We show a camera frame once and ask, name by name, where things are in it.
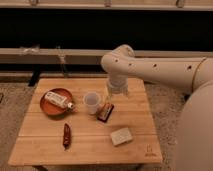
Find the round wooden plate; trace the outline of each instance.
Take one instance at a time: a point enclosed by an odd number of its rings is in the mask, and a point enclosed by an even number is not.
[[[71,102],[73,101],[72,94],[66,89],[55,88],[50,91],[63,95],[63,96],[66,96],[69,101],[71,101]],[[40,100],[40,107],[44,113],[46,113],[47,115],[55,116],[55,115],[61,115],[64,112],[66,112],[67,110],[69,110],[69,108],[62,109],[56,105],[51,104],[47,100],[45,100],[44,97],[45,97],[46,93],[42,96],[42,98]]]

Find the wooden table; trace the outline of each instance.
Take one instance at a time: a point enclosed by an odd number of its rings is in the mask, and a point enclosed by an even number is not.
[[[128,164],[162,161],[158,137],[142,80],[128,79],[129,97],[113,95],[115,108],[107,123],[86,113],[83,95],[95,90],[106,97],[105,78],[41,79],[35,90],[9,159],[12,166]],[[39,106],[42,95],[53,88],[69,90],[75,111],[53,119]],[[62,146],[63,127],[72,129],[72,144]],[[110,133],[128,127],[133,141],[114,147]]]

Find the floor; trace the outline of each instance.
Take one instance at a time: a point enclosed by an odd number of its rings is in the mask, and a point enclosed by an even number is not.
[[[36,88],[28,87],[30,77],[0,77],[0,171],[33,171],[32,167],[10,167],[7,164],[18,131]],[[183,94],[165,86],[145,84],[158,133],[162,164],[147,164],[140,171],[170,171],[176,128],[184,104]],[[48,166],[53,171],[131,171],[136,165]]]

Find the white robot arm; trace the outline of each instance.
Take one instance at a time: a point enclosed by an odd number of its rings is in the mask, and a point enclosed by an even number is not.
[[[128,91],[127,76],[192,93],[179,121],[173,170],[213,170],[213,59],[135,58],[132,48],[122,45],[104,55],[101,65],[112,94]]]

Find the white soap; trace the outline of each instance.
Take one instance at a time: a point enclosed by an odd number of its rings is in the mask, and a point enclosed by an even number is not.
[[[122,128],[110,134],[114,146],[131,141],[132,135],[129,128]]]

